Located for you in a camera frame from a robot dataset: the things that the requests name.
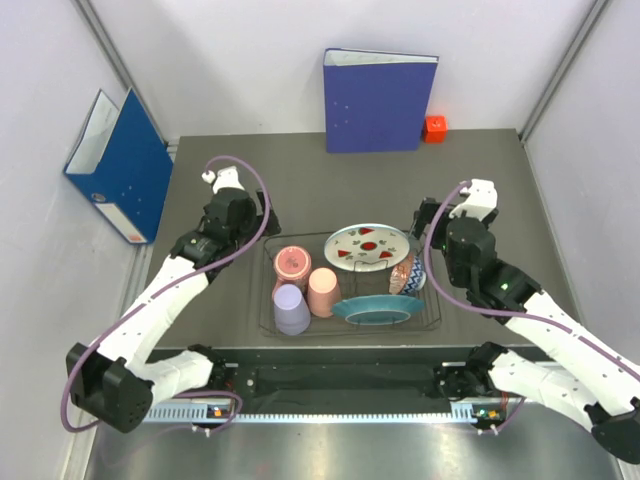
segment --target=purple binder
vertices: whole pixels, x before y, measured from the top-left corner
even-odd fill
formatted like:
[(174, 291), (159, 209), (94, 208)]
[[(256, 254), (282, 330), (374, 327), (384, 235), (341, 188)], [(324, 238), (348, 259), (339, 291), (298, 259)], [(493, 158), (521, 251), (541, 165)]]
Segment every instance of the purple binder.
[(416, 150), (438, 57), (329, 48), (327, 152)]

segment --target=plate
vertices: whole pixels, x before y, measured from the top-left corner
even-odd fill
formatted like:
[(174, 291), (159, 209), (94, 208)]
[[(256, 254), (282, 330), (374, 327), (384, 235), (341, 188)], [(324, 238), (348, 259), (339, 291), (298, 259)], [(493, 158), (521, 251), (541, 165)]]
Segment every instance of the plate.
[(324, 256), (342, 270), (377, 272), (400, 263), (410, 249), (409, 239), (397, 228), (361, 223), (331, 235), (324, 244)]
[(398, 295), (369, 295), (336, 303), (331, 311), (356, 325), (401, 323), (424, 308), (422, 300)]

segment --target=white wall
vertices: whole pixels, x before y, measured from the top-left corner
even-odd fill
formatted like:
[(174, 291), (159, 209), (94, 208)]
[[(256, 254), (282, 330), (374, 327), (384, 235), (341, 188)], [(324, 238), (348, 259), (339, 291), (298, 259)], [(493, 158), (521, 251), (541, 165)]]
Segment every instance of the white wall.
[(326, 47), (440, 55), (429, 112), (521, 128), (593, 0), (93, 0), (163, 133), (324, 131)]
[(66, 353), (114, 321), (133, 254), (62, 168), (98, 88), (124, 91), (69, 0), (4, 2), (0, 24), (0, 478), (50, 480)]
[(616, 0), (529, 142), (587, 326), (640, 362), (640, 3)]

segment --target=white plate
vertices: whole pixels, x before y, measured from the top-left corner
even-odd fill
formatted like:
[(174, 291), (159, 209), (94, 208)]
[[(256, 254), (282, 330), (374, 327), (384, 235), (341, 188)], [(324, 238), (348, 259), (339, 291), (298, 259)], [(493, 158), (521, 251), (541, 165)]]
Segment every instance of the white plate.
[(331, 235), (324, 244), (324, 256), (342, 270), (376, 272), (400, 263), (410, 248), (409, 239), (397, 228), (361, 223)]

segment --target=blue binder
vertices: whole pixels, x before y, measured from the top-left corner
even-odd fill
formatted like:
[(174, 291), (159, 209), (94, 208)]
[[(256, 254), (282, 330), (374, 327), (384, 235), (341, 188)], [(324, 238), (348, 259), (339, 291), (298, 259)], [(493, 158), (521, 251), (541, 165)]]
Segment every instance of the blue binder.
[(327, 152), (416, 150), (438, 57), (329, 48)]
[(100, 92), (64, 173), (130, 243), (156, 238), (173, 162), (133, 90)]

